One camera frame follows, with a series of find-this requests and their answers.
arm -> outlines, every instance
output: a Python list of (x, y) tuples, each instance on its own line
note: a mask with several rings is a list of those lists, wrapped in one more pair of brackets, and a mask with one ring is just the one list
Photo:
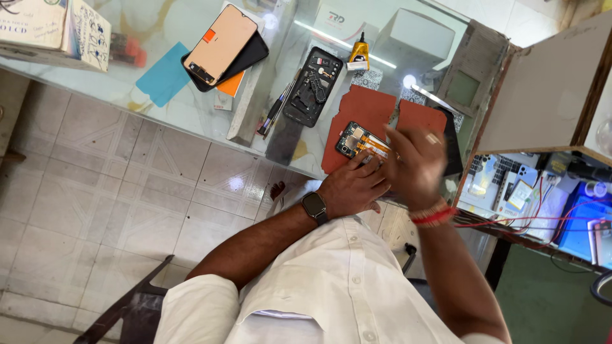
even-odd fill
[[(317, 193), (325, 201), (328, 219), (353, 215), (368, 209), (380, 211), (374, 201), (389, 189), (379, 160), (359, 167), (369, 154), (361, 152), (330, 174)], [(238, 290), (262, 273), (276, 256), (317, 227), (301, 204), (259, 222), (227, 239), (187, 275), (186, 280), (213, 274), (234, 282)]]
[[(431, 208), (446, 167), (443, 137), (429, 132), (387, 128), (387, 136), (401, 160), (384, 165), (386, 178), (406, 201), (410, 211)], [(488, 334), (510, 343), (510, 334), (493, 291), (455, 228), (444, 223), (419, 228), (427, 281), (438, 304), (440, 318), (458, 337)]]

person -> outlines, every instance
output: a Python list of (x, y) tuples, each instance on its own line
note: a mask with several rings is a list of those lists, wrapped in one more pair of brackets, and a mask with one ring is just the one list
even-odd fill
[[(442, 135), (389, 126), (386, 133), (400, 159), (377, 170), (380, 158), (360, 166), (370, 153), (360, 152), (206, 255), (168, 290), (155, 343), (510, 343), (495, 296), (438, 195)], [(379, 211), (375, 199), (390, 187), (418, 223), (439, 316), (387, 244), (353, 216)], [(313, 214), (320, 203), (325, 214)]]

white shirt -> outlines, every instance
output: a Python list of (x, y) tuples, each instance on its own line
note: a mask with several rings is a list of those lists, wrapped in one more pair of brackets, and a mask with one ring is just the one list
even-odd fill
[(387, 244), (357, 217), (333, 220), (281, 253), (239, 298), (202, 275), (170, 289), (155, 344), (468, 343), (404, 278)]

foot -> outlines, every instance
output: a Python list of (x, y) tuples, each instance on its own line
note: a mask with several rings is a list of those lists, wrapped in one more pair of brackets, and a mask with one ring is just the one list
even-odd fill
[(278, 197), (284, 189), (284, 182), (279, 182), (278, 184), (272, 185), (272, 188), (270, 189), (270, 197), (272, 198), (272, 201), (276, 200), (276, 197)]

smartwatch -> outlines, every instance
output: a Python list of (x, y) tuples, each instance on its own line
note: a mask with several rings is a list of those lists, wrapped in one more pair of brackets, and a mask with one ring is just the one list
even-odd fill
[(304, 196), (302, 205), (306, 209), (306, 213), (314, 217), (319, 226), (327, 222), (325, 201), (323, 201), (323, 198), (318, 193), (311, 192)]

